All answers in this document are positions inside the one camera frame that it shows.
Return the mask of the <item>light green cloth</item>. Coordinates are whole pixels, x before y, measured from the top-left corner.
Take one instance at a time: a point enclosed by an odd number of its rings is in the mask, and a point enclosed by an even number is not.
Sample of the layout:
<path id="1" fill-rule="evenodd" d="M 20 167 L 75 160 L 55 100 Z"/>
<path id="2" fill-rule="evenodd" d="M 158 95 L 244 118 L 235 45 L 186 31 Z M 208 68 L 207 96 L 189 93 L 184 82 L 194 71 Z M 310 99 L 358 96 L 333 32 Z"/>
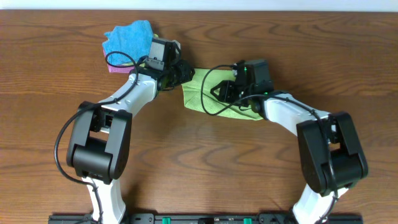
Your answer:
<path id="1" fill-rule="evenodd" d="M 208 69 L 196 68 L 193 79 L 182 85 L 184 107 L 204 113 L 201 102 L 204 102 L 205 109 L 209 113 L 216 113 L 227 106 L 227 103 L 219 102 L 210 93 L 210 89 L 219 84 L 223 80 L 234 80 L 231 70 L 213 70 L 206 78 L 203 87 L 203 100 L 201 100 L 201 86 Z M 249 108 L 239 109 L 238 106 L 232 106 L 218 116 L 232 119 L 245 119 L 259 121 L 262 117 L 251 111 Z"/>

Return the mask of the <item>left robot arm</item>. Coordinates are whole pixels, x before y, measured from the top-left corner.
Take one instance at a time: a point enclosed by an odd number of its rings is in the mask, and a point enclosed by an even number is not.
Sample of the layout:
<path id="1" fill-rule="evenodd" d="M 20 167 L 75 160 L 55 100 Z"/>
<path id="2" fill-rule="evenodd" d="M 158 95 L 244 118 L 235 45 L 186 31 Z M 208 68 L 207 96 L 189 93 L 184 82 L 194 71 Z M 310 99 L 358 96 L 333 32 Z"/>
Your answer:
<path id="1" fill-rule="evenodd" d="M 97 103 L 84 101 L 66 122 L 73 125 L 66 161 L 76 172 L 74 182 L 88 187 L 93 205 L 85 223 L 126 219 L 119 178 L 129 157 L 132 119 L 159 92 L 189 82 L 195 73 L 178 41 L 156 37 L 149 54 L 129 67 L 120 89 Z"/>

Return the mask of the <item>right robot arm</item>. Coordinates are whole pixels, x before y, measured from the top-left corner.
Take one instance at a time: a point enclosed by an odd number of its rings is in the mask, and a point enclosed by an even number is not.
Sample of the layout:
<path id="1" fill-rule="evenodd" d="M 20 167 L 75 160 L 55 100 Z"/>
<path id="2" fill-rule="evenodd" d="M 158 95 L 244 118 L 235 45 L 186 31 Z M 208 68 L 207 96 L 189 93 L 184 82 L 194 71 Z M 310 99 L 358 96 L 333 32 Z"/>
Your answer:
<path id="1" fill-rule="evenodd" d="M 231 80 L 220 82 L 210 94 L 228 107 L 249 106 L 297 137 L 306 186 L 292 209 L 295 223 L 330 222 L 340 197 L 368 176 L 368 163 L 349 113 L 317 110 L 286 91 L 259 84 L 241 87 Z"/>

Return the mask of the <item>green folded cloth in stack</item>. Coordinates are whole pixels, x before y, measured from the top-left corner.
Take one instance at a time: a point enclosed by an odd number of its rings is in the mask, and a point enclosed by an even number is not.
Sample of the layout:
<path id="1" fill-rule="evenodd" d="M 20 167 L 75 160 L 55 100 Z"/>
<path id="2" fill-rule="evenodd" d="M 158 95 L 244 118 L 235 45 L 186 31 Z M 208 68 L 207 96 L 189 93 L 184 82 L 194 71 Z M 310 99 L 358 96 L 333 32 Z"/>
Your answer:
<path id="1" fill-rule="evenodd" d="M 158 37 L 159 37 L 158 34 L 154 34 L 154 38 L 158 38 Z M 137 64 L 138 66 L 142 66 L 142 64 L 145 62 L 145 60 L 146 60 L 147 57 L 148 57 L 147 55 L 141 57 L 141 58 L 136 62 L 136 64 Z M 126 66 L 126 67 L 133 67 L 134 64 L 133 64 L 132 62 L 128 62 L 128 63 L 124 63 L 123 66 Z"/>

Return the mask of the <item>blue folded cloth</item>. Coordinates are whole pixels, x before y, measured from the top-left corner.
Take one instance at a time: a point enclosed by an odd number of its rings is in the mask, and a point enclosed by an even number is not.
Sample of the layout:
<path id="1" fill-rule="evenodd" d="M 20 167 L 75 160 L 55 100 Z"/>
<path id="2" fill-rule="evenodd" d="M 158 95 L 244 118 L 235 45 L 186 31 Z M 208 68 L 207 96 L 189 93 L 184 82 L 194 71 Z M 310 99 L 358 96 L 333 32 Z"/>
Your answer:
<path id="1" fill-rule="evenodd" d="M 154 37 L 151 24 L 147 20 L 134 21 L 128 26 L 116 26 L 104 35 L 107 40 L 102 46 L 106 55 L 118 51 L 128 54 L 135 62 L 149 54 Z"/>

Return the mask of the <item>purple folded cloth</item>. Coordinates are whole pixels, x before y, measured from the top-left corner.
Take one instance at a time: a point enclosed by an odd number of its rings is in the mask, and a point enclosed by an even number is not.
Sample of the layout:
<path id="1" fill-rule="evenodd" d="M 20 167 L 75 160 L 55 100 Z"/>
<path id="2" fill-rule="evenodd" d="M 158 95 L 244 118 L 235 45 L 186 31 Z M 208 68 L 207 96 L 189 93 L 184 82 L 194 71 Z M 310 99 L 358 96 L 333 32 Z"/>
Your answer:
<path id="1" fill-rule="evenodd" d="M 134 68 L 132 62 L 120 64 L 118 67 L 107 64 L 107 67 L 109 73 L 129 73 Z"/>

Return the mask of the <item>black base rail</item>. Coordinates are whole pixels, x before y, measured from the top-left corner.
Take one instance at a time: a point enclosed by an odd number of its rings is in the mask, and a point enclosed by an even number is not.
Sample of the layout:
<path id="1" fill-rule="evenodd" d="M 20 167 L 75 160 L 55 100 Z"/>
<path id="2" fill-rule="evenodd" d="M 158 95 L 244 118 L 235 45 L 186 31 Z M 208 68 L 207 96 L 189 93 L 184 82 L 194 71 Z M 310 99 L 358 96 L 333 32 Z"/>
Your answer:
<path id="1" fill-rule="evenodd" d="M 90 215 L 50 215 L 48 224 L 93 223 Z M 258 215 L 154 215 L 135 213 L 122 218 L 125 224 L 288 224 L 298 223 L 289 213 L 260 213 Z M 324 223 L 363 224 L 360 215 L 330 215 Z"/>

